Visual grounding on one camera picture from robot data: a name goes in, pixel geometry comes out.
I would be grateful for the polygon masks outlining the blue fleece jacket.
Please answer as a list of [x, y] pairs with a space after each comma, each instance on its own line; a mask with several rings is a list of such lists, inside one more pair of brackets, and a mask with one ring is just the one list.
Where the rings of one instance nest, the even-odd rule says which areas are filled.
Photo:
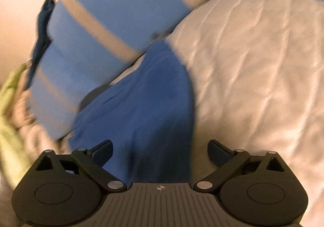
[[104, 140], [104, 169], [126, 184], [186, 183], [191, 178], [194, 96], [186, 68], [166, 42], [155, 42], [140, 66], [76, 116], [69, 147]]

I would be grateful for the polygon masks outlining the beige quilted comforter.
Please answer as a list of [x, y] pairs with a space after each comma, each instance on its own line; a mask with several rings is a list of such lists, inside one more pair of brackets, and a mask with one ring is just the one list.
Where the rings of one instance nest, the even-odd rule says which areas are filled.
[[18, 130], [22, 140], [22, 145], [28, 158], [35, 161], [39, 155], [48, 149], [54, 150], [59, 155], [70, 154], [68, 146], [69, 135], [61, 139], [52, 139], [45, 128], [36, 121], [36, 117], [28, 108], [30, 91], [24, 89], [23, 85], [18, 85], [14, 96], [11, 121]]

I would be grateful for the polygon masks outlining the green blanket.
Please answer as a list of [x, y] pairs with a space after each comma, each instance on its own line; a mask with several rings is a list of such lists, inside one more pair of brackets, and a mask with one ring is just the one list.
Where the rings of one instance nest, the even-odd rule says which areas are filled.
[[28, 64], [12, 71], [1, 86], [1, 168], [11, 188], [16, 188], [31, 166], [18, 128], [14, 125], [14, 106], [25, 84]]

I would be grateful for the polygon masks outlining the left blue striped pillow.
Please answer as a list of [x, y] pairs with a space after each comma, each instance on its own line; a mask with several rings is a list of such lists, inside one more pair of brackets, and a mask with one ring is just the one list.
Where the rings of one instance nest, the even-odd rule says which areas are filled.
[[61, 3], [47, 26], [48, 46], [31, 85], [30, 107], [54, 139], [71, 131], [81, 100], [125, 66], [74, 21]]

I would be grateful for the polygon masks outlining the blue striped pillow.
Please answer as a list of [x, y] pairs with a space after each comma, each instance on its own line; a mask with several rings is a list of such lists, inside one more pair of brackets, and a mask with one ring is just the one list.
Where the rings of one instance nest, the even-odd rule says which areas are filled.
[[58, 0], [49, 23], [53, 43], [87, 64], [134, 61], [156, 33], [175, 27], [207, 0]]
[[125, 66], [74, 21], [61, 3], [47, 26], [48, 46], [31, 85], [30, 107], [54, 139], [71, 131], [81, 100]]

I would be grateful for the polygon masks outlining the grey quilted bedspread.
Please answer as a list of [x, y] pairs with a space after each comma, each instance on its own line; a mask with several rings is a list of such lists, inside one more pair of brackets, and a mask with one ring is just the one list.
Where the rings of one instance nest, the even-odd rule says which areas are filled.
[[306, 190], [302, 226], [323, 226], [323, 1], [209, 0], [163, 38], [195, 96], [192, 183], [211, 139], [278, 152]]

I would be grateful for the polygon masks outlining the navy folded garment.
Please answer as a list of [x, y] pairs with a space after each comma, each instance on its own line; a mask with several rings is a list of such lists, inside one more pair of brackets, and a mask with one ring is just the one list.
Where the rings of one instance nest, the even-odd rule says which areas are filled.
[[51, 44], [51, 40], [48, 37], [48, 33], [47, 33], [47, 26], [54, 7], [55, 7], [54, 0], [45, 0], [41, 8], [41, 11], [38, 14], [37, 41], [32, 51], [31, 66], [27, 75], [27, 82], [25, 85], [25, 89], [31, 87], [33, 77], [37, 70], [37, 66], [41, 61], [44, 53], [46, 52], [48, 46]]

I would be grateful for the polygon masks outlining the right blue striped pillow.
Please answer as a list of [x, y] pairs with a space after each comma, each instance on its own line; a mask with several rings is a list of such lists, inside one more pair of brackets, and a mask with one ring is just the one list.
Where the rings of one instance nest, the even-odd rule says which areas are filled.
[[175, 27], [207, 0], [58, 0], [49, 23], [53, 43], [87, 64], [134, 61], [156, 33]]

